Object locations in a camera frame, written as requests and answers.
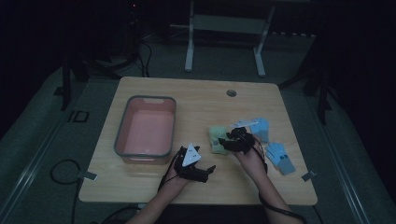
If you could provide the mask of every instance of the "forearm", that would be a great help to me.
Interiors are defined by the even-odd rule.
[[[264,178],[261,178],[258,181],[255,181],[255,184],[259,190],[260,195],[262,198],[270,205],[276,208],[280,208],[282,210],[291,211],[289,206],[283,200],[282,196],[279,194],[277,189],[275,188],[272,181],[269,179],[267,175]],[[289,217],[284,214],[275,212],[267,207],[265,207],[265,213],[268,216],[268,219],[272,224],[277,223],[303,223],[300,219],[295,217]]]
[[[155,223],[161,216],[163,209],[172,202],[172,199],[167,197],[163,191],[158,192],[134,217],[127,222],[127,224],[136,223]]]

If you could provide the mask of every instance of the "cable on floor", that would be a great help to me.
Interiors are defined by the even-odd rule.
[[[317,217],[318,217],[320,223],[323,224],[324,222],[323,222],[323,219],[321,218],[321,215],[320,215],[318,209],[314,205],[312,205],[312,207],[314,207],[315,213],[317,214]]]
[[[122,207],[119,210],[115,211],[114,213],[110,214],[108,217],[105,218],[105,220],[102,222],[102,224],[107,224],[107,223],[111,223],[111,220],[114,220],[113,218],[115,218],[118,214],[127,211],[127,210],[141,210],[141,208],[139,208],[136,204],[129,204],[128,206]]]
[[[151,60],[152,49],[148,44],[146,44],[144,42],[142,42],[141,44],[148,48],[148,60],[146,61],[146,65],[143,66],[143,61],[141,61],[142,69],[143,69],[142,76],[146,75],[146,77],[149,77],[149,61]]]
[[[78,173],[76,174],[76,180],[73,180],[73,181],[61,181],[61,180],[58,180],[55,177],[55,174],[54,174],[55,169],[59,165],[61,165],[63,163],[66,163],[66,162],[74,163],[77,166],[77,168],[78,168],[78,173],[81,171],[81,167],[79,166],[79,164],[76,161],[71,160],[71,159],[65,159],[65,160],[58,161],[55,165],[53,165],[52,168],[50,169],[49,175],[50,175],[50,178],[51,178],[52,181],[54,181],[55,183],[60,184],[60,185],[77,184],[76,185],[75,195],[74,195],[72,217],[71,217],[71,223],[74,224],[75,223],[75,219],[76,219],[76,204],[77,204],[78,192],[79,192],[79,188],[80,188],[81,183],[82,183],[82,179],[78,178]]]

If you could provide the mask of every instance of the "wooden table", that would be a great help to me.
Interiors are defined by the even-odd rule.
[[[235,97],[226,94],[236,91]],[[282,175],[268,163],[268,175],[288,204],[312,205],[318,200],[290,119],[275,84],[124,77],[108,111],[88,171],[95,181],[85,180],[79,198],[83,202],[147,203],[157,192],[168,164],[127,164],[114,152],[114,142],[127,100],[134,95],[171,96],[177,101],[173,155],[189,143],[201,147],[197,168],[217,168],[206,183],[191,182],[174,200],[184,204],[258,204],[258,191],[234,155],[211,152],[208,128],[240,119],[266,118],[269,138],[283,143],[297,171]]]

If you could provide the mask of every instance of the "person's hand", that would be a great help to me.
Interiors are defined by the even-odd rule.
[[[174,169],[174,164],[172,164],[165,178],[165,183],[163,183],[163,186],[159,192],[166,194],[166,197],[171,202],[180,194],[180,192],[184,189],[184,187],[187,186],[188,183],[189,180],[181,178],[177,175]]]
[[[256,141],[254,147],[258,150],[260,154],[260,144]],[[255,149],[252,148],[246,155],[241,152],[234,152],[233,154],[235,157],[241,162],[242,167],[244,168],[245,172],[250,176],[250,178],[256,184],[258,181],[263,177],[267,176],[265,172],[264,164],[262,163],[262,159],[259,157],[258,153],[254,151]]]

